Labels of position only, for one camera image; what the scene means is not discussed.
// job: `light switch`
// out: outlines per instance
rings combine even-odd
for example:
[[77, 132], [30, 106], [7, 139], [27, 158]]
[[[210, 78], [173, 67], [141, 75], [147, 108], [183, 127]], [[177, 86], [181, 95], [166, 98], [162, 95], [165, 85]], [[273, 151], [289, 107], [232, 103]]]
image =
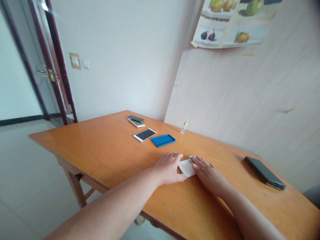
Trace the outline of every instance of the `light switch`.
[[75, 66], [80, 66], [79, 64], [79, 60], [77, 57], [71, 57], [71, 62], [72, 62], [72, 65], [75, 65]]
[[81, 70], [80, 58], [77, 53], [69, 53], [72, 68]]
[[89, 59], [81, 59], [81, 65], [83, 68], [90, 69]]

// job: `black smartphone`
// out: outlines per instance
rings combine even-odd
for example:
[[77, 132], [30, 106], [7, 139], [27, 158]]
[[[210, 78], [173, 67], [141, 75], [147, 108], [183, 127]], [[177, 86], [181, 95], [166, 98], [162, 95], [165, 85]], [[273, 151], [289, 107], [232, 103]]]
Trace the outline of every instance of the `black smartphone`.
[[273, 172], [271, 172], [269, 168], [267, 168], [260, 160], [248, 156], [245, 157], [244, 160], [263, 181], [263, 183], [280, 190], [285, 189], [286, 185], [279, 178], [277, 178], [276, 175], [274, 175]]
[[139, 121], [139, 122], [143, 122], [143, 121], [144, 121], [144, 119], [143, 119], [143, 118], [139, 118], [139, 117], [132, 116], [132, 115], [130, 115], [128, 118], [131, 118], [131, 119], [137, 120], [137, 121]]

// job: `fruit poster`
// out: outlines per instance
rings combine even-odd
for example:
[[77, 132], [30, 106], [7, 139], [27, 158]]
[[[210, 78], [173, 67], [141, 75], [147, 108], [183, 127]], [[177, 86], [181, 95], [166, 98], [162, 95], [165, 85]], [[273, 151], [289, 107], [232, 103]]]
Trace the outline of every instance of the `fruit poster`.
[[283, 0], [204, 0], [191, 44], [202, 48], [262, 45]]

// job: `fruit illustration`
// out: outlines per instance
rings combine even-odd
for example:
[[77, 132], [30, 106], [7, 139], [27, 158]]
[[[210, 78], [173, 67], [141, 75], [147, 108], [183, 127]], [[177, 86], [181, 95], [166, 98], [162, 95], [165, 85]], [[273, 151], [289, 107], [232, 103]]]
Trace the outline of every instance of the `fruit illustration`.
[[229, 12], [234, 4], [234, 0], [227, 0], [226, 3], [223, 5], [223, 11]]
[[213, 12], [220, 12], [221, 9], [223, 8], [223, 5], [224, 5], [224, 0], [211, 0], [209, 4], [211, 11]]
[[205, 40], [207, 38], [207, 36], [208, 36], [207, 32], [208, 31], [201, 33], [201, 39], [202, 40]]
[[249, 40], [249, 33], [246, 32], [238, 32], [236, 37], [234, 38], [234, 42], [236, 43], [246, 43]]
[[264, 6], [264, 0], [252, 0], [247, 6], [246, 14], [248, 16], [256, 15], [257, 13], [260, 12], [263, 6]]
[[216, 34], [214, 33], [214, 28], [213, 28], [213, 33], [211, 33], [211, 34], [209, 35], [208, 39], [209, 39], [210, 41], [213, 41], [215, 37], [216, 37]]

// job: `baseboard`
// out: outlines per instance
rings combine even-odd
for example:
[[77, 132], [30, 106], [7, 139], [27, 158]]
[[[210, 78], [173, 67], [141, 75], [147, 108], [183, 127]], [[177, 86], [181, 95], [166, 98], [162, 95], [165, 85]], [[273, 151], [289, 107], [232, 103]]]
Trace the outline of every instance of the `baseboard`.
[[34, 120], [43, 119], [43, 115], [35, 115], [30, 117], [22, 117], [22, 118], [13, 118], [13, 119], [7, 119], [7, 120], [0, 120], [0, 127], [16, 124], [16, 123], [22, 123], [22, 122], [29, 122]]

